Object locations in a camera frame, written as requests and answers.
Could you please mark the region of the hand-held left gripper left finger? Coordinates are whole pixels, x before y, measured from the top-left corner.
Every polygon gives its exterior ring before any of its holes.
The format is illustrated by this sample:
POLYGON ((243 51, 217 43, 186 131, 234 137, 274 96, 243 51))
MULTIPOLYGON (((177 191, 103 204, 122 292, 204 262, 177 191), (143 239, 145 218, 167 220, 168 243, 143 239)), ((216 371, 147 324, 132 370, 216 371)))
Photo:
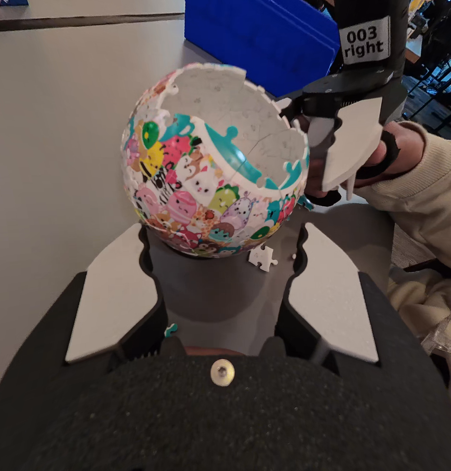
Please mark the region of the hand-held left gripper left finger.
POLYGON ((145 228, 135 223, 89 265, 67 363, 107 352, 134 359, 163 340, 167 313, 149 250, 145 228))

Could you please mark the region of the black ball stand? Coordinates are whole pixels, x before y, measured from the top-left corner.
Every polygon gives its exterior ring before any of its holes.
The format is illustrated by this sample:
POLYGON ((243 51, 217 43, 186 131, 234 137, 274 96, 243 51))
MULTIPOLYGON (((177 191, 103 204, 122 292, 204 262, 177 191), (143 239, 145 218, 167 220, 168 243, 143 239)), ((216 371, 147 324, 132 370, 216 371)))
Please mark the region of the black ball stand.
POLYGON ((235 252, 235 253, 221 252, 221 253, 212 253, 212 254, 206 254, 206 255, 198 255, 192 252, 189 253, 189 252, 182 252, 182 251, 175 251, 175 253, 189 260, 194 260, 194 261, 199 261, 199 262, 214 261, 214 260, 230 260, 230 259, 233 260, 237 258, 238 256, 248 255, 247 251, 235 252))

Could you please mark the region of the blue plastic bin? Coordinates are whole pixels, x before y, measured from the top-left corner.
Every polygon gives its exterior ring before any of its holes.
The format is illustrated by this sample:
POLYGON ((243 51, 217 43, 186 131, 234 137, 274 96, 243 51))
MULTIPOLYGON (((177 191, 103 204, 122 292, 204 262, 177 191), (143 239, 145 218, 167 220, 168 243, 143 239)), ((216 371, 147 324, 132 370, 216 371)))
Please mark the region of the blue plastic bin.
POLYGON ((275 97, 326 76, 340 50, 331 18, 300 0, 186 0, 185 39, 275 97))

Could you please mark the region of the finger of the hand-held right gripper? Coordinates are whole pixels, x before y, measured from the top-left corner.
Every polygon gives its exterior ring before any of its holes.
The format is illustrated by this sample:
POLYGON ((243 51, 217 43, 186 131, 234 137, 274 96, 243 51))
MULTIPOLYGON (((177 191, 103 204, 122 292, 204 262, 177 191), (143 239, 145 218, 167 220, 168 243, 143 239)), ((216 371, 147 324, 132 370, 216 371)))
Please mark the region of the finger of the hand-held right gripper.
POLYGON ((341 126, 334 132, 334 143, 327 151, 322 191, 332 191, 346 181, 346 198, 349 200, 352 197, 356 173, 376 150, 381 139, 381 107, 382 97, 375 97, 338 111, 341 126))

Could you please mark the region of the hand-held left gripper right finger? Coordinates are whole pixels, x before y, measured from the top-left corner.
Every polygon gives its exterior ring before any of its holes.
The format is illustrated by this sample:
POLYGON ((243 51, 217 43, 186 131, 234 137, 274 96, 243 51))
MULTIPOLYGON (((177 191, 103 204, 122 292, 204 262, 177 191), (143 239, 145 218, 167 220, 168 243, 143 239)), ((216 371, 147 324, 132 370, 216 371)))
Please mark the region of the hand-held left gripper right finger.
POLYGON ((288 355, 316 364, 334 352, 379 361, 359 274, 315 225, 301 226, 275 328, 288 355))

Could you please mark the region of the person's right hand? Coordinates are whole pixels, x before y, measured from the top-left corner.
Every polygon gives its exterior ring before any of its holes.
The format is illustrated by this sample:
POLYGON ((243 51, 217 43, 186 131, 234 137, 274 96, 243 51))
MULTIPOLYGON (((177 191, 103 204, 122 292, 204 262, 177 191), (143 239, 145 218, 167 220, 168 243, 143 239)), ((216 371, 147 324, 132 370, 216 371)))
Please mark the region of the person's right hand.
MULTIPOLYGON (((366 180, 355 180, 354 189, 363 188, 383 181, 394 180, 413 170, 422 160, 425 140, 418 132, 404 127, 397 122, 390 122, 384 130, 392 134, 399 149, 397 159, 380 175, 366 180)), ((323 159, 311 159, 308 177, 305 186, 305 194, 311 198, 321 199, 327 192, 321 190, 324 171, 323 159)))

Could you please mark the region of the colourful puzzle ball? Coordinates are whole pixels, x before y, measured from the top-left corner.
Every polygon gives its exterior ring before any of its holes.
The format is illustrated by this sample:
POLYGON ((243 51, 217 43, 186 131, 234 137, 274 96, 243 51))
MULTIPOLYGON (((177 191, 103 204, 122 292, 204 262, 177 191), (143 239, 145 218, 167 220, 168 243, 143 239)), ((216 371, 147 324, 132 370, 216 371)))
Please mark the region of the colourful puzzle ball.
POLYGON ((190 63, 146 90, 121 141, 124 187, 140 222, 174 250, 252 250, 304 194, 309 143, 298 120, 244 69, 190 63))

